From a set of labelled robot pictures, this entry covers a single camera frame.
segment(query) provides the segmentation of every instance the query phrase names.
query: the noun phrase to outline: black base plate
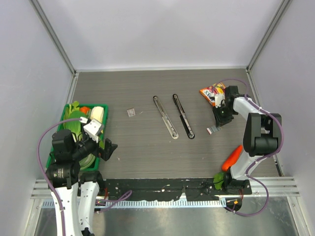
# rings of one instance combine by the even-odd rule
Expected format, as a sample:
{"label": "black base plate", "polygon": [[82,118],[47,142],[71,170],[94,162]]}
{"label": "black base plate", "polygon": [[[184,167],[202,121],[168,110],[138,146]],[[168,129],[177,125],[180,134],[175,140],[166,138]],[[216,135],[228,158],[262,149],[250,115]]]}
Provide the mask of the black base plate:
{"label": "black base plate", "polygon": [[[212,201],[215,195],[239,195],[238,189],[216,190],[213,178],[149,178],[149,179],[107,179],[106,187],[110,200],[117,200],[132,190],[130,201],[178,200],[182,193],[187,201]],[[252,194],[251,187],[243,189],[244,195]]]}

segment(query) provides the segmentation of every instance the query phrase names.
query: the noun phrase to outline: plastic packaging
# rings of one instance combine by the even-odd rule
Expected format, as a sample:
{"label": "plastic packaging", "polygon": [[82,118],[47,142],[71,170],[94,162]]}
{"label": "plastic packaging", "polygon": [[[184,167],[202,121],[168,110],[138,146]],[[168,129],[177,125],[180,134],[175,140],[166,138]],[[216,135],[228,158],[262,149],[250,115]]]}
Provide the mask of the plastic packaging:
{"label": "plastic packaging", "polygon": [[202,94],[202,96],[204,96],[208,100],[208,102],[211,103],[213,107],[216,105],[215,94],[219,94],[219,93],[224,94],[224,89],[225,89],[225,85],[223,83],[217,84],[216,88],[213,89],[214,85],[211,85],[210,87],[207,87],[207,88],[203,88],[199,91]]}

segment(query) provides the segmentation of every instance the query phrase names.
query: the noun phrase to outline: small label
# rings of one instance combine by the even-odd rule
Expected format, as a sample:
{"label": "small label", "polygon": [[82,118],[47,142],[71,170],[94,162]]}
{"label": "small label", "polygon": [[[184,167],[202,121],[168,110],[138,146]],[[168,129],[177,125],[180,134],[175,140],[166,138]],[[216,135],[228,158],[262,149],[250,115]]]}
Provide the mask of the small label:
{"label": "small label", "polygon": [[134,108],[131,108],[129,110],[127,110],[128,116],[132,117],[136,115],[136,112],[134,111]]}

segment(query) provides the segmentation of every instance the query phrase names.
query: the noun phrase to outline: red vegetable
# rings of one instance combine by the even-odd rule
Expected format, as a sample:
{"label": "red vegetable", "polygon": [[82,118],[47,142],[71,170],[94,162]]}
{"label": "red vegetable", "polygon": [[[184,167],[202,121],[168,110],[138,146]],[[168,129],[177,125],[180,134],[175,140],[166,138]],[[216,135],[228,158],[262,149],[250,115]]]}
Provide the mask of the red vegetable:
{"label": "red vegetable", "polygon": [[81,107],[80,108],[80,111],[83,112],[84,114],[87,114],[89,110],[90,109],[88,107]]}

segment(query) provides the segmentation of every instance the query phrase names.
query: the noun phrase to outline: wood grain surface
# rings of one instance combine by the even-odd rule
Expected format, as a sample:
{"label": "wood grain surface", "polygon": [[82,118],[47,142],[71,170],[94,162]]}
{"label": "wood grain surface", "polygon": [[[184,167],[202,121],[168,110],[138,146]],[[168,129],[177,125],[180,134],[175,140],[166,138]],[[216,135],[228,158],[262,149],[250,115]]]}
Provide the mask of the wood grain surface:
{"label": "wood grain surface", "polygon": [[[80,73],[74,100],[109,106],[105,137],[118,144],[99,170],[104,178],[213,177],[233,150],[243,142],[246,121],[241,116],[209,135],[215,125],[209,102],[199,93],[222,79],[239,78],[248,83],[244,69],[164,70]],[[239,92],[246,87],[240,82]],[[176,93],[195,133],[190,140],[173,102]],[[171,138],[153,96],[158,96],[179,138]],[[134,108],[136,115],[128,117]],[[274,160],[263,161],[256,177],[278,176]]]}

